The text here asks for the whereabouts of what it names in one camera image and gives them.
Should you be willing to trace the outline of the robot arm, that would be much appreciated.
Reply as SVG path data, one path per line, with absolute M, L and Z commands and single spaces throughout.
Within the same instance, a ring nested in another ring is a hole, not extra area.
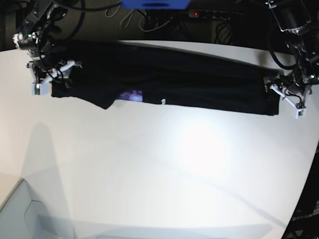
M 288 75 L 265 77 L 265 89 L 274 91 L 302 116 L 312 86 L 319 83 L 319 22 L 311 18 L 302 0 L 267 0 L 265 4 L 276 21 L 268 33 L 269 52 L 281 69 L 289 71 Z M 288 38 L 286 46 L 294 56 L 294 65 L 282 64 L 272 49 L 271 38 L 276 27 Z
M 37 0 L 12 37 L 16 48 L 27 51 L 31 58 L 27 68 L 36 83 L 44 83 L 48 78 L 50 82 L 63 83 L 67 87 L 72 85 L 72 80 L 69 78 L 71 69 L 62 71 L 66 61 L 54 61 L 48 54 L 48 51 L 54 47 L 54 40 L 50 34 L 61 32 L 55 23 L 67 12 L 68 9 L 52 0 Z

